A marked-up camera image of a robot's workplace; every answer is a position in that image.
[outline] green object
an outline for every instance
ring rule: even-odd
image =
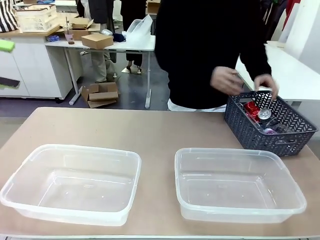
[[[15,49],[15,43],[13,41],[6,41],[0,39],[0,52],[11,53]]]

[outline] white desk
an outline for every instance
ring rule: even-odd
[[[286,101],[298,102],[298,104],[302,101],[320,101],[320,74],[280,48],[266,45],[266,53],[272,69],[272,76],[279,86],[281,98]],[[254,82],[240,58],[235,69],[242,76],[248,88],[253,90],[255,88]]]
[[[74,41],[74,44],[70,45],[68,42],[64,40],[54,41],[54,42],[47,42],[45,45],[47,47],[61,47],[64,49],[64,53],[68,62],[69,71],[73,83],[73,87],[75,90],[75,95],[69,102],[70,105],[73,105],[75,101],[79,98],[81,94],[82,87],[79,89],[77,85],[77,79],[73,75],[73,68],[70,61],[70,53],[69,49],[80,49],[86,50],[87,52],[100,52],[100,51],[109,51],[115,53],[129,53],[131,54],[147,54],[147,93],[145,98],[145,108],[148,109],[150,107],[150,99],[151,99],[151,88],[150,88],[150,59],[151,59],[151,52],[155,50],[155,43],[156,43],[156,36],[150,36],[150,38],[146,41],[143,41],[146,44],[139,44],[134,45],[130,44],[129,42],[115,42],[112,46],[106,47],[104,50],[95,50],[84,46],[81,41]]]

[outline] blue object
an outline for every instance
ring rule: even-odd
[[[46,37],[48,42],[56,42],[60,40],[60,37],[58,35],[51,35]]]
[[[56,0],[38,0],[37,4],[53,4]]]
[[[114,42],[121,43],[121,42],[125,42],[125,41],[126,41],[126,38],[125,38],[125,36],[123,36],[123,35],[120,34],[120,33],[114,33],[114,34],[113,34],[113,41],[114,41]]]

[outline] soda can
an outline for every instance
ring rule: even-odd
[[[263,108],[259,111],[258,117],[261,120],[268,120],[271,117],[271,111],[270,109]]]

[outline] dark jacket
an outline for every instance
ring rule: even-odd
[[[210,86],[212,72],[234,69],[239,56],[252,79],[271,74],[262,26],[260,0],[161,0],[155,55],[171,101],[192,109],[226,104],[228,96]]]
[[[114,0],[89,0],[91,18],[96,24],[107,24],[112,20]]]

